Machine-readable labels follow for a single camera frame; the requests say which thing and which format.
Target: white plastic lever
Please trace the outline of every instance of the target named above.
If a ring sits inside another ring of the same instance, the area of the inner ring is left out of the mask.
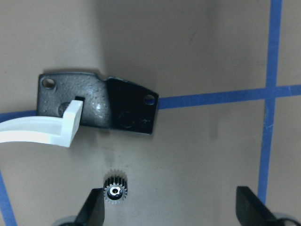
[[[70,147],[79,128],[83,102],[72,100],[63,118],[32,116],[0,123],[0,143],[25,141]]]

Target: gray surface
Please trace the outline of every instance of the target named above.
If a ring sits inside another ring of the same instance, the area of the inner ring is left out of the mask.
[[[284,1],[279,85],[301,83],[299,8]],[[162,97],[261,88],[268,22],[262,0],[2,0],[0,109],[35,109],[38,75],[62,69],[118,76]],[[277,101],[268,194],[272,211],[295,216],[299,99]],[[263,116],[263,101],[162,110],[153,136],[81,127],[70,149],[1,144],[0,169],[20,226],[76,215],[116,169],[129,196],[106,203],[105,226],[235,226],[235,187],[257,190]],[[283,145],[293,164],[282,164]]]

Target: white handle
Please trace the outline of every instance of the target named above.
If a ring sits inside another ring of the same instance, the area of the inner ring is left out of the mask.
[[[83,102],[72,100],[63,118],[32,116],[0,123],[0,143],[25,141],[70,147],[79,128]]]

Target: round hole in plate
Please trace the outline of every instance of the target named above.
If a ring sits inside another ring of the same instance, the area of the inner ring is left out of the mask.
[[[42,85],[45,88],[53,89],[55,87],[55,81],[53,79],[43,79]]]
[[[155,97],[151,94],[148,94],[144,97],[143,101],[147,105],[154,105],[155,104]]]

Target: gear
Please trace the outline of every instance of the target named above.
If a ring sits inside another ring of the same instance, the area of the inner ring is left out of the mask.
[[[120,203],[127,197],[127,181],[120,176],[109,177],[104,182],[103,195],[110,203]]]

